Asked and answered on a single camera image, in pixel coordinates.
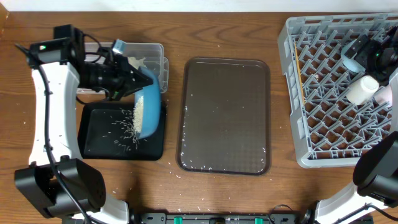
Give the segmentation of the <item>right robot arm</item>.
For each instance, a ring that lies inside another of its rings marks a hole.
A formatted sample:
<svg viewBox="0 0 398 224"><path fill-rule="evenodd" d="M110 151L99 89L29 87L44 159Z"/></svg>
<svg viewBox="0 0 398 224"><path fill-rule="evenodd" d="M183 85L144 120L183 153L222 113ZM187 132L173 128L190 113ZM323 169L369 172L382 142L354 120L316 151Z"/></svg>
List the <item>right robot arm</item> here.
<svg viewBox="0 0 398 224"><path fill-rule="evenodd" d="M363 35L343 49L344 64L366 76L348 87L347 99L354 105L369 101L379 87L387 97L380 99L397 111L397 28L387 32L383 42ZM372 211L396 221L385 209L397 206L397 116L390 133L357 162L352 181L334 196L317 201L307 210L302 223L351 223Z"/></svg>

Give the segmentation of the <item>white plastic cup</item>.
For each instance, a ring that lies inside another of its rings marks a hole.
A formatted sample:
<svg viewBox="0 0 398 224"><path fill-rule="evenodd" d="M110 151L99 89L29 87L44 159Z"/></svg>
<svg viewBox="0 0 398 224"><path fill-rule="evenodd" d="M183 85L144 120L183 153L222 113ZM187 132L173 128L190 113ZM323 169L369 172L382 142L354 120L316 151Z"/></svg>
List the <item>white plastic cup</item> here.
<svg viewBox="0 0 398 224"><path fill-rule="evenodd" d="M348 87L346 95L348 101L354 105L363 105L379 89L379 83L370 75L361 77Z"/></svg>

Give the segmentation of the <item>wooden chopstick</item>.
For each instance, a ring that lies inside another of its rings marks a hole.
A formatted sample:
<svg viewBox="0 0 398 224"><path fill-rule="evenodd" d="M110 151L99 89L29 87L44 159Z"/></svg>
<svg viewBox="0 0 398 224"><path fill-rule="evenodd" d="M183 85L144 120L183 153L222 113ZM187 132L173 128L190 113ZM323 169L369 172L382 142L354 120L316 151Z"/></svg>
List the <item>wooden chopstick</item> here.
<svg viewBox="0 0 398 224"><path fill-rule="evenodd" d="M297 51L296 42L294 42L294 50L295 50L295 62L296 62L296 67L297 67L300 92L301 92L301 96L302 96L302 103L303 103L303 105L305 105L305 96L304 96L304 91L303 91L303 82L302 82L302 77L301 77L301 70L300 70L300 65L299 65L299 54Z"/></svg>

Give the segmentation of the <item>dark blue plate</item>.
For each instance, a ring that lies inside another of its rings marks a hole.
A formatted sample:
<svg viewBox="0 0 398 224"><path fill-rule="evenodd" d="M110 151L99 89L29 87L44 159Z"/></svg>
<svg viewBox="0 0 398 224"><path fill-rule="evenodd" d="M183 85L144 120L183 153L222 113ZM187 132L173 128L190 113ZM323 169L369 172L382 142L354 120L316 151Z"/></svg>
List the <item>dark blue plate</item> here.
<svg viewBox="0 0 398 224"><path fill-rule="evenodd" d="M156 131L160 120L161 95L159 79L153 71L140 67L154 83L135 93L133 128L136 138L144 139Z"/></svg>

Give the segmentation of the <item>light blue bowl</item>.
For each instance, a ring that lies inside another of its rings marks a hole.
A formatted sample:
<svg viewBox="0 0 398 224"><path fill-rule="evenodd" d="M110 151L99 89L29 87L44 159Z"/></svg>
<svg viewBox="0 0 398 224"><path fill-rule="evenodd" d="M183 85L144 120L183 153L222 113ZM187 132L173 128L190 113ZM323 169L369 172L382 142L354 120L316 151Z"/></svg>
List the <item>light blue bowl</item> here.
<svg viewBox="0 0 398 224"><path fill-rule="evenodd" d="M344 46L341 50L341 58L343 59L343 65L354 73L365 72L365 68L360 65L357 61L353 59L349 59L345 53L347 53L348 49L354 44L354 40L352 40L349 44Z"/></svg>

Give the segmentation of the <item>pink plastic cup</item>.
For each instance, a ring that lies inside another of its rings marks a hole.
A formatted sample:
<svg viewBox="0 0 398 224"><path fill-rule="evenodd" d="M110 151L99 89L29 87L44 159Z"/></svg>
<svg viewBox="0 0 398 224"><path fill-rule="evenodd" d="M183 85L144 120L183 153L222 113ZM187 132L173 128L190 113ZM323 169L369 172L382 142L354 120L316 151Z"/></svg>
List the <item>pink plastic cup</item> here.
<svg viewBox="0 0 398 224"><path fill-rule="evenodd" d="M382 105L386 103L387 107L390 108L393 104L392 100L392 88L390 85L381 88L375 95L374 99L377 104Z"/></svg>

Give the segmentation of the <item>pile of white rice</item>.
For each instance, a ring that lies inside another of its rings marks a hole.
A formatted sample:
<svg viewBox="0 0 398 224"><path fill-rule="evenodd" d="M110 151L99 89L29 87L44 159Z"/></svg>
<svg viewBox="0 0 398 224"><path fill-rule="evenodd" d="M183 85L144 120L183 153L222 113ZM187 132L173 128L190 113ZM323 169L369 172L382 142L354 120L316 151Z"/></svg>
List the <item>pile of white rice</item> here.
<svg viewBox="0 0 398 224"><path fill-rule="evenodd" d="M137 151L141 136L144 117L144 97L140 96L134 103L133 109L109 110L103 113L110 121L101 140L108 140L117 147L122 147L124 152Z"/></svg>

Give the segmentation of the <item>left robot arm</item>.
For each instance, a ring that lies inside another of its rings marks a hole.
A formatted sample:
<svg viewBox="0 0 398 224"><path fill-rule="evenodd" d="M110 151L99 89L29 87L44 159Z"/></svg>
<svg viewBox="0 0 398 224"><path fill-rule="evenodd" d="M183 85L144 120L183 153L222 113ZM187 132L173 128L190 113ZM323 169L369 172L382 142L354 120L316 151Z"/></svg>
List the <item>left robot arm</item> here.
<svg viewBox="0 0 398 224"><path fill-rule="evenodd" d="M124 55L126 43L99 46L87 61L86 34L73 25L57 26L51 40L21 47L35 87L35 134L29 163L14 173L19 192L45 218L83 223L129 223L125 201L105 190L101 173L83 161L76 134L76 93L104 91L108 101L135 97L129 135L153 135L161 101L156 75L133 67Z"/></svg>

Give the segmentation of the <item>white tissue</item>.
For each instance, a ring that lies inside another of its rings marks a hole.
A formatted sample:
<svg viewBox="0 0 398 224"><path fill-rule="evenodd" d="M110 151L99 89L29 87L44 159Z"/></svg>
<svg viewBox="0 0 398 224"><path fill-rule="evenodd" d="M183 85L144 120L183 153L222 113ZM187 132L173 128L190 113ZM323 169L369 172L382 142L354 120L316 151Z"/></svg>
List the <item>white tissue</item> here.
<svg viewBox="0 0 398 224"><path fill-rule="evenodd" d="M142 57L141 59L137 59L135 57L128 57L128 62L130 65L132 65L134 68L139 69L140 67L146 68L147 66L145 65L145 57Z"/></svg>

